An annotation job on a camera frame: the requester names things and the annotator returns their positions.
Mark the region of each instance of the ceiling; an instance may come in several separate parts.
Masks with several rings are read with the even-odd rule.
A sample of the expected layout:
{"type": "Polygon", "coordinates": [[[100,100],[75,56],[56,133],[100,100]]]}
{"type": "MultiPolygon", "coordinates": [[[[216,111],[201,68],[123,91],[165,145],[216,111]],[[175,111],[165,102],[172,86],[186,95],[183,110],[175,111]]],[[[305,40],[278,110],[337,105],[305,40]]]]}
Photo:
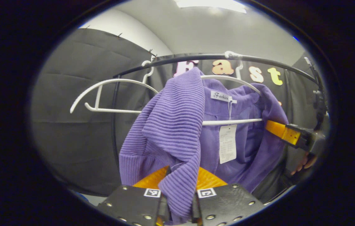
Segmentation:
{"type": "Polygon", "coordinates": [[[173,53],[236,53],[293,65],[304,48],[266,15],[218,8],[179,8],[173,0],[131,0],[115,9],[140,21],[173,53]]]}

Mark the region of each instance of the hanger hook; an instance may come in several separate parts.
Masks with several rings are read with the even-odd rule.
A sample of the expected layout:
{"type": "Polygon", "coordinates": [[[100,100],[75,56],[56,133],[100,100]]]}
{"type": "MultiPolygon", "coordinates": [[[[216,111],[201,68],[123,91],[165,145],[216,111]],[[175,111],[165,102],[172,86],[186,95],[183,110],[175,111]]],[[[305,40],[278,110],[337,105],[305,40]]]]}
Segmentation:
{"type": "MultiPolygon", "coordinates": [[[[151,63],[151,61],[146,60],[144,61],[141,66],[144,67],[146,64],[151,63]]],[[[147,82],[147,77],[151,76],[153,74],[153,67],[151,67],[151,71],[149,73],[146,73],[143,78],[143,83],[147,82]]]]}

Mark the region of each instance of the white wall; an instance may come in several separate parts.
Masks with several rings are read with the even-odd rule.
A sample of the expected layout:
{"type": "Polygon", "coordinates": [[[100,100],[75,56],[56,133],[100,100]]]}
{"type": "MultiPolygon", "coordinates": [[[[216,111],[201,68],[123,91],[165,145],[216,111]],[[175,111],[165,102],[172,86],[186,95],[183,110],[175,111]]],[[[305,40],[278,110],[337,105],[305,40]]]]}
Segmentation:
{"type": "Polygon", "coordinates": [[[97,15],[80,28],[103,30],[105,32],[119,35],[136,45],[152,50],[158,56],[171,55],[171,50],[145,25],[133,17],[115,9],[109,9],[97,15]]]}

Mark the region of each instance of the human hand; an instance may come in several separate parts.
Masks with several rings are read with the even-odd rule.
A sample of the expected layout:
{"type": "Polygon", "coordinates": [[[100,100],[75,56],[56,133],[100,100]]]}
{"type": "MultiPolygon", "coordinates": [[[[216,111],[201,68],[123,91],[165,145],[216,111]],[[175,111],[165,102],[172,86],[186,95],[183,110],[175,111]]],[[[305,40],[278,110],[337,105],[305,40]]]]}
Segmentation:
{"type": "Polygon", "coordinates": [[[306,152],[304,154],[302,161],[298,164],[298,166],[296,167],[296,170],[294,170],[292,173],[290,173],[291,175],[294,175],[296,172],[299,172],[300,170],[303,169],[303,167],[305,169],[308,169],[312,165],[314,165],[315,161],[317,160],[317,156],[313,156],[313,157],[309,158],[308,154],[309,154],[308,152],[306,152]]]}

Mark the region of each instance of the letter cutout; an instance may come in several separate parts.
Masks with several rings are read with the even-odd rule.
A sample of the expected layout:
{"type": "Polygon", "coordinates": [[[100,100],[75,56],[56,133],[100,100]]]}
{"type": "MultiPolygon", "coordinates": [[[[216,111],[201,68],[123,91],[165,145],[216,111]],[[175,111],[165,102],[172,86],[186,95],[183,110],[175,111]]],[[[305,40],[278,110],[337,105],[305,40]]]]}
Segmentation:
{"type": "Polygon", "coordinates": [[[193,69],[195,63],[199,63],[199,60],[178,62],[176,73],[173,75],[173,77],[179,76],[182,73],[185,73],[186,71],[193,69]]]}
{"type": "Polygon", "coordinates": [[[258,67],[249,67],[249,71],[250,71],[250,78],[257,82],[257,83],[262,83],[264,81],[264,77],[262,77],[261,75],[261,70],[258,67]]]}
{"type": "Polygon", "coordinates": [[[283,82],[278,78],[278,76],[280,76],[281,73],[278,72],[274,67],[268,69],[268,72],[271,74],[271,79],[275,83],[275,85],[282,86],[283,82]]]}
{"type": "Polygon", "coordinates": [[[227,60],[215,60],[212,65],[212,72],[214,74],[233,74],[234,70],[227,60]]]}

